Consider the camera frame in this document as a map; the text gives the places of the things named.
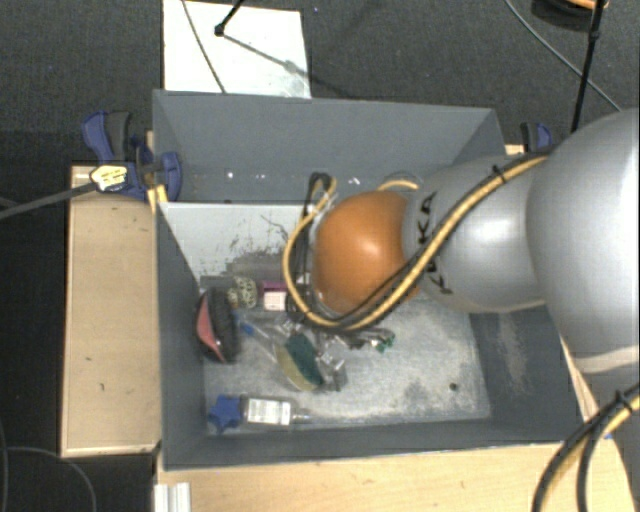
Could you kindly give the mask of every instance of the yellow tag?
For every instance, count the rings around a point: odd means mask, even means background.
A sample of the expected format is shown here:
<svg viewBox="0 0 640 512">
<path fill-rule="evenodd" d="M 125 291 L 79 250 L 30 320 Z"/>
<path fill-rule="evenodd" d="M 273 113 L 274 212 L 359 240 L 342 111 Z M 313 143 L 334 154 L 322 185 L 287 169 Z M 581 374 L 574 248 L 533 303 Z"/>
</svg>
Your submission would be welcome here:
<svg viewBox="0 0 640 512">
<path fill-rule="evenodd" d="M 127 172 L 123 165 L 101 165 L 89 177 L 101 192 L 118 192 L 127 186 Z"/>
</svg>

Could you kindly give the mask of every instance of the blue object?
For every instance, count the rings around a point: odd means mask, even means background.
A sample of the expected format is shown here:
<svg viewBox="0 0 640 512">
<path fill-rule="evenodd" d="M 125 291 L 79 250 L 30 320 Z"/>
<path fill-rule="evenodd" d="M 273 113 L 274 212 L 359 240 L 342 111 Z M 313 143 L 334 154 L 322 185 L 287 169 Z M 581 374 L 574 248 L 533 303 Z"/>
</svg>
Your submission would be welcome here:
<svg viewBox="0 0 640 512">
<path fill-rule="evenodd" d="M 142 176 L 164 170 L 167 197 L 176 201 L 182 188 L 182 167 L 175 152 L 163 153 L 160 162 L 154 162 L 151 149 L 137 136 L 127 136 L 130 114 L 128 112 L 94 112 L 82 123 L 85 144 L 98 157 L 100 165 L 117 162 L 127 168 L 127 186 L 116 193 L 146 201 L 148 187 Z M 134 150 L 137 162 L 127 157 L 128 146 Z"/>
<path fill-rule="evenodd" d="M 242 329 L 246 334 L 248 334 L 249 336 L 253 336 L 255 334 L 255 329 L 253 328 L 253 325 L 248 324 L 246 322 L 240 322 L 240 324 L 238 324 L 240 329 Z"/>
<path fill-rule="evenodd" d="M 553 145 L 553 138 L 551 136 L 551 130 L 542 124 L 536 123 L 538 128 L 538 148 L 546 148 Z"/>
<path fill-rule="evenodd" d="M 208 419 L 216 426 L 218 434 L 228 428 L 237 428 L 242 423 L 240 398 L 218 395 L 216 404 L 209 409 Z"/>
<path fill-rule="evenodd" d="M 542 123 L 520 124 L 522 144 L 527 153 L 536 152 L 553 146 L 551 130 Z"/>
</svg>

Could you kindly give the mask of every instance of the green object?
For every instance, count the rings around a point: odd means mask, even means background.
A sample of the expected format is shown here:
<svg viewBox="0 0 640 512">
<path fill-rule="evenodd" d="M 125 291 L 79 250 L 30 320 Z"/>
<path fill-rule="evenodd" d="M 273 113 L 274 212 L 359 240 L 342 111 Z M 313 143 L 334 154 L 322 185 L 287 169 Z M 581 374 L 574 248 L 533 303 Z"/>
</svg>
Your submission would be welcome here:
<svg viewBox="0 0 640 512">
<path fill-rule="evenodd" d="M 321 386 L 324 379 L 318 370 L 316 350 L 309 338 L 304 334 L 294 334 L 284 346 L 305 380 L 315 387 Z"/>
<path fill-rule="evenodd" d="M 317 385 L 309 382 L 305 376 L 300 373 L 296 362 L 293 360 L 286 348 L 276 345 L 275 352 L 276 359 L 278 360 L 282 373 L 287 376 L 289 382 L 291 382 L 296 389 L 299 389 L 300 391 L 313 391 L 318 387 Z"/>
<path fill-rule="evenodd" d="M 393 347 L 393 344 L 396 341 L 396 337 L 394 335 L 388 336 L 380 340 L 379 343 L 376 344 L 376 350 L 381 354 L 384 354 L 384 351 L 388 348 Z"/>
</svg>

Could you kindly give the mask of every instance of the gray box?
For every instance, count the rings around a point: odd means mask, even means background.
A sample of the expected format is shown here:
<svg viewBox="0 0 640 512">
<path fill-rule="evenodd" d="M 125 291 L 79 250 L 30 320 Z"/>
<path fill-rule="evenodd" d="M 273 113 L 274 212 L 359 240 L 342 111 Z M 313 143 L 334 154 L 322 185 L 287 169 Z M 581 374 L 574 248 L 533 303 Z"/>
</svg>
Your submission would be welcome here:
<svg viewBox="0 0 640 512">
<path fill-rule="evenodd" d="M 203 359 L 195 339 L 202 276 L 278 272 L 309 172 L 336 176 L 345 197 L 393 173 L 504 153 L 494 112 L 156 92 L 154 136 L 157 152 L 179 152 L 185 174 L 181 202 L 157 215 L 167 470 L 558 441 L 579 425 L 542 308 L 466 315 L 418 297 L 388 319 L 398 335 L 390 351 L 345 356 L 350 382 L 340 393 L 288 390 L 250 340 L 236 364 L 222 366 Z M 316 423 L 215 435 L 208 406 L 241 392 L 294 398 Z"/>
</svg>

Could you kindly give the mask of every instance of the black carpet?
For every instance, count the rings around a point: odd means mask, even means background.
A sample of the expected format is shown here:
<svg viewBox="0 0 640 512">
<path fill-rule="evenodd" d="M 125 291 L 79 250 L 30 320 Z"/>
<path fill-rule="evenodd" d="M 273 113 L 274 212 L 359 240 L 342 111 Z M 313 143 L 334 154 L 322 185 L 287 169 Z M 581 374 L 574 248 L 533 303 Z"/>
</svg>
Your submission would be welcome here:
<svg viewBox="0 0 640 512">
<path fill-rule="evenodd" d="M 577 67 L 588 20 L 511 0 Z M 578 78 L 518 22 L 503 0 L 271 0 L 298 9 L 316 97 L 496 109 L 507 142 L 522 121 L 569 133 Z M 591 77 L 622 108 L 638 106 L 640 6 L 612 0 Z M 162 85 L 160 0 L 0 2 L 0 197 L 23 202 L 68 186 L 91 158 L 80 123 L 128 110 L 151 126 Z M 613 112 L 588 90 L 583 123 Z M 8 444 L 56 450 L 62 370 L 66 207 L 0 224 L 0 419 Z M 82 480 L 44 457 L 12 454 L 9 511 L 90 510 Z M 80 462 L 101 511 L 150 510 L 150 456 Z"/>
</svg>

